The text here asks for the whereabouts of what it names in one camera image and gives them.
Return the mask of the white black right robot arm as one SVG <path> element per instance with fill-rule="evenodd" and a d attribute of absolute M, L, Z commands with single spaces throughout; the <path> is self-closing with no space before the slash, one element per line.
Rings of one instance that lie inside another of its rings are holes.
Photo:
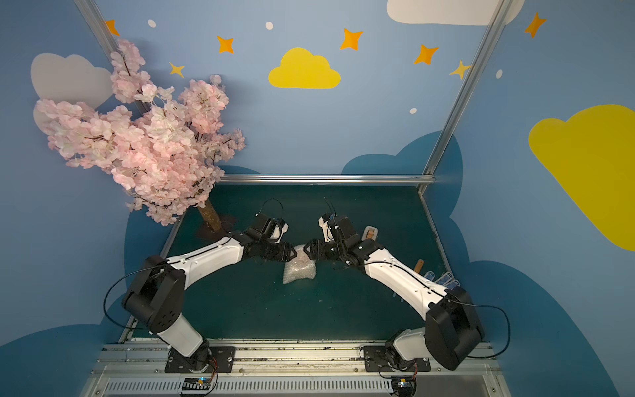
<path fill-rule="evenodd" d="M 340 261 L 390 288 L 423 319 L 420 329 L 406 329 L 385 344 L 387 361 L 406 371 L 416 360 L 432 358 L 454 371 L 482 342 L 481 326 L 471 296 L 461 287 L 448 289 L 405 266 L 377 241 L 360 238 L 347 217 L 332 213 L 318 220 L 323 239 L 304 246 L 312 261 Z"/>

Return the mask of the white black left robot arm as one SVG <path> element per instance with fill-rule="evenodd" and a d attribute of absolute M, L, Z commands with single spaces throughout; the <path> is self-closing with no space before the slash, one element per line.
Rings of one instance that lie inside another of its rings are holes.
<path fill-rule="evenodd" d="M 164 259 L 147 258 L 122 299 L 122 307 L 150 333 L 190 359 L 203 346 L 203 337 L 182 314 L 185 291 L 201 279 L 253 257 L 287 262 L 297 256 L 294 247 L 281 240 L 249 237 L 238 233 L 204 248 Z"/>

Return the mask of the clear bubble wrap sheet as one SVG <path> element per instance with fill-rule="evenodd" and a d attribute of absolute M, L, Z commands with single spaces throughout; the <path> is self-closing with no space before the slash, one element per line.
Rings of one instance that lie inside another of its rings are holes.
<path fill-rule="evenodd" d="M 284 266 L 284 285 L 303 279 L 312 280 L 317 274 L 316 261 L 309 258 L 304 251 L 304 246 L 296 246 L 294 249 L 297 252 L 297 256 Z"/>

